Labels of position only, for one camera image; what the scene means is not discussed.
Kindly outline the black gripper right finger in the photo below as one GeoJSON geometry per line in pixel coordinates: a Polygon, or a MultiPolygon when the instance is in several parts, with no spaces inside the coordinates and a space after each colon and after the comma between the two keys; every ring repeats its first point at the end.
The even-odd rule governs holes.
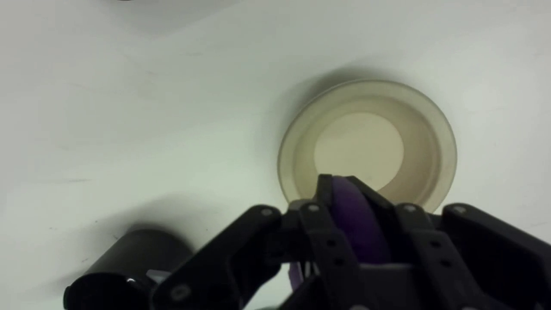
{"type": "Polygon", "coordinates": [[[439,307],[477,310],[551,310],[551,247],[472,206],[448,206],[441,216],[393,206],[350,178],[371,213],[369,254],[415,263],[439,307]]]}

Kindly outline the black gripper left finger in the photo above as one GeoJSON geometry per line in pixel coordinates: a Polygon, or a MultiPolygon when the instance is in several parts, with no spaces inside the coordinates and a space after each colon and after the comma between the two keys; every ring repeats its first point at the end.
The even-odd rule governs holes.
{"type": "Polygon", "coordinates": [[[360,264],[331,218],[333,178],[321,176],[312,201],[281,214],[255,206],[219,233],[154,294],[152,310],[243,310],[288,263],[314,275],[281,310],[369,307],[360,264]]]}

